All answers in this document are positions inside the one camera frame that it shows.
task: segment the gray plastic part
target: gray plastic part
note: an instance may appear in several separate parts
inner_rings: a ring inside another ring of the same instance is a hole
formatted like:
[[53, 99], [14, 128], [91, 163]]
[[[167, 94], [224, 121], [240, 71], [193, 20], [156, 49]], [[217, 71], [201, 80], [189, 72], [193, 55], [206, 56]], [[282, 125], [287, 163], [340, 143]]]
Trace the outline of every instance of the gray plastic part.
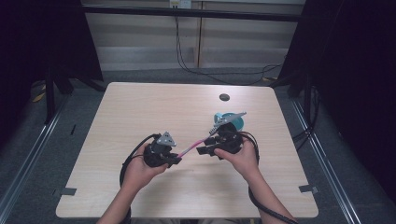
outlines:
[[163, 135], [161, 135], [161, 137], [157, 140], [157, 143], [168, 147], [176, 146], [176, 143], [169, 132], [165, 132]]
[[242, 116], [246, 115], [246, 113], [247, 112], [242, 112], [242, 113], [239, 113], [239, 114], [234, 114], [234, 115], [227, 116], [225, 118], [218, 119], [218, 121], [213, 126], [214, 127], [219, 127], [219, 126], [221, 126], [223, 124], [233, 122], [233, 120], [241, 118]]

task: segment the metal frame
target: metal frame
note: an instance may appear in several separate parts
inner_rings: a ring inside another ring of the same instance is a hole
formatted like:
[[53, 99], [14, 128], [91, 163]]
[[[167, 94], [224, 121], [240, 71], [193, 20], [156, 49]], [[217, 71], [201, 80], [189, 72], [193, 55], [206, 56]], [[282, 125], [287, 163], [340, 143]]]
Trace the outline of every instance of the metal frame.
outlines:
[[24, 184], [26, 183], [27, 177], [30, 173], [32, 173], [35, 164], [38, 161], [38, 158], [41, 155], [47, 141], [50, 139], [53, 129], [55, 128], [60, 114], [64, 109], [67, 101], [69, 99], [69, 95], [66, 95], [61, 102], [59, 109], [54, 113], [53, 118], [50, 120], [48, 124], [44, 126], [40, 135], [38, 136], [35, 144], [30, 149], [30, 153], [24, 161], [21, 169], [18, 171], [11, 185], [8, 187], [4, 196], [0, 200], [0, 224], [4, 224], [7, 221], [11, 210], [18, 200], [18, 197], [21, 194]]
[[205, 9], [185, 9], [167, 7], [116, 7], [105, 5], [86, 4], [82, 6], [66, 5], [29, 5], [29, 8], [62, 10], [79, 13], [103, 13], [103, 14], [123, 14], [123, 15], [146, 15], [146, 16], [172, 16], [172, 17], [194, 17], [194, 18], [217, 18], [235, 19], [250, 21], [323, 21], [326, 17], [311, 17], [295, 14], [272, 14], [257, 12], [221, 11]]
[[[306, 130], [308, 128], [308, 124], [305, 120], [305, 115], [302, 106], [296, 100], [292, 100], [294, 109], [297, 113], [298, 119], [301, 122], [301, 125]], [[351, 224], [359, 223], [361, 224], [361, 220], [359, 219], [358, 213], [355, 210], [355, 207], [352, 201], [349, 200], [347, 196], [347, 192], [342, 186], [340, 180], [338, 179], [337, 174], [332, 168], [332, 164], [327, 158], [326, 153], [321, 146], [318, 137], [315, 133], [311, 133], [309, 136], [309, 142], [311, 143], [312, 148], [314, 149], [315, 155], [317, 156], [318, 162], [326, 175], [326, 178], [332, 188], [332, 192], [343, 211], [346, 221]]]

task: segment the black backdrop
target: black backdrop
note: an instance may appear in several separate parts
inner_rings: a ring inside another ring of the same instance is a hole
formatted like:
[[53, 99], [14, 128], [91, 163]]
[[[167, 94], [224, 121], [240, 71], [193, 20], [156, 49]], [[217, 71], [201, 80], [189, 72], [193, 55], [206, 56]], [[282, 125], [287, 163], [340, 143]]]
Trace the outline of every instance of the black backdrop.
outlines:
[[280, 76], [297, 71], [292, 92], [313, 78], [340, 134], [396, 202], [396, 3], [329, 2], [305, 2], [303, 14], [330, 20], [298, 24]]
[[0, 2], [0, 147], [17, 125], [32, 83], [44, 80], [49, 66], [102, 80], [85, 14], [55, 10], [50, 4], [80, 5], [80, 1]]

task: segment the person's left hand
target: person's left hand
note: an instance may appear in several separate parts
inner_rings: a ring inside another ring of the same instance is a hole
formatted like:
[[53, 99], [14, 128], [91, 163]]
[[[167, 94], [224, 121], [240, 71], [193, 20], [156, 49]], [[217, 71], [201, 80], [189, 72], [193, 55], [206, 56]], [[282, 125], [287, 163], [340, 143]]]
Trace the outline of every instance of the person's left hand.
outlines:
[[149, 167], [145, 163], [143, 152], [147, 145], [148, 143], [141, 146], [134, 154], [135, 156], [142, 156], [133, 158], [129, 163], [121, 186], [122, 188], [136, 188], [140, 190], [145, 187], [154, 176], [163, 173], [168, 167], [167, 163], [159, 167]]

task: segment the wooden table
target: wooden table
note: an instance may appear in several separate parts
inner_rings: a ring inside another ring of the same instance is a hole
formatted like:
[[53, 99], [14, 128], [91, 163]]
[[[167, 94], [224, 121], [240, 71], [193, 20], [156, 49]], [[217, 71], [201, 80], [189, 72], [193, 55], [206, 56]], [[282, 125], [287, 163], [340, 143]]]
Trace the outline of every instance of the wooden table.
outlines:
[[[227, 102], [222, 93], [230, 95]], [[181, 152], [208, 135], [216, 113], [246, 111], [244, 131], [259, 144], [260, 169], [280, 201], [295, 217], [315, 217], [318, 208], [307, 185], [274, 91], [266, 87], [111, 83], [66, 185], [58, 217], [100, 217], [120, 188], [122, 163], [145, 137], [168, 131]], [[259, 217], [248, 185], [227, 161], [193, 149], [142, 189], [132, 217]]]

